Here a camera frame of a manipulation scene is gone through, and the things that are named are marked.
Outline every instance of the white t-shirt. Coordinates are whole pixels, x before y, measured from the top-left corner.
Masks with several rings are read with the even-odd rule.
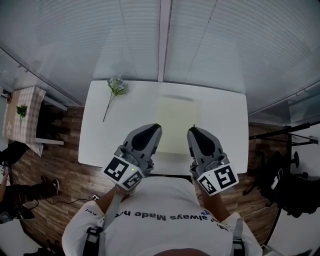
[[[65,228],[66,256],[82,256],[87,229],[103,225],[104,213],[87,202]],[[105,255],[153,256],[171,249],[194,248],[215,256],[230,256],[233,232],[240,218],[233,213],[222,223],[199,205],[194,186],[183,178],[148,177],[120,204],[114,221],[104,231]],[[246,256],[262,249],[243,223]]]

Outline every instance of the small table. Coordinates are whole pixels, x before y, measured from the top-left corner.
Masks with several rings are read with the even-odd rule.
[[[41,156],[42,143],[63,145],[63,141],[37,138],[37,124],[41,103],[46,91],[38,87],[29,87],[16,90],[12,93],[12,100],[6,105],[2,136],[25,143],[36,154]],[[20,118],[17,114],[17,106],[27,106],[26,116]]]
[[[207,130],[219,139],[236,173],[247,171],[249,129],[244,94],[186,84],[124,82],[129,86],[129,93],[115,98],[104,122],[111,90],[105,80],[91,82],[81,126],[78,155],[80,163],[103,167],[106,164],[105,157],[114,154],[129,132],[157,122],[160,99],[165,98],[192,101],[196,112],[195,126]],[[168,119],[171,118],[170,111],[163,114]],[[180,131],[185,135],[185,141],[190,127],[184,127]],[[190,175],[190,164],[193,161],[190,154],[158,151],[152,160],[155,163],[152,173],[166,175]]]

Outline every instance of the checkered tablecloth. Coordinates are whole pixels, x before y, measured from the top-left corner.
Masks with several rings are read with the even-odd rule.
[[[2,136],[27,144],[39,156],[41,156],[43,145],[36,143],[36,132],[41,102],[45,94],[46,91],[37,87],[14,91],[12,101],[5,108],[2,129]],[[25,117],[20,118],[17,106],[27,106]]]

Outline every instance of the chair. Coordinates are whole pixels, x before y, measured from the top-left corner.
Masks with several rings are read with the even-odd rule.
[[[306,180],[308,173],[292,174],[284,157],[276,152],[264,165],[264,154],[261,154],[261,169],[259,170],[253,185],[243,192],[246,196],[254,187],[260,188],[262,196],[266,197],[270,203],[265,206],[270,207],[277,203],[279,208],[298,218],[302,213],[312,214],[320,207],[320,199],[314,197],[320,192],[319,180]],[[294,153],[290,163],[299,166],[299,155]]]

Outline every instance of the backpack strap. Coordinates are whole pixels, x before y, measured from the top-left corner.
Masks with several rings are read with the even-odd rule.
[[[245,256],[245,244],[242,241],[242,232],[243,232],[244,220],[242,218],[238,218],[236,220],[235,229],[233,232],[233,240],[232,240],[232,249],[230,256]]]
[[[124,195],[115,194],[111,201],[111,204],[106,210],[104,216],[103,226],[89,227],[86,231],[88,234],[84,244],[82,256],[102,256],[104,255],[104,244],[99,248],[100,241],[105,242],[103,231],[114,221],[117,212],[119,211],[121,200]]]

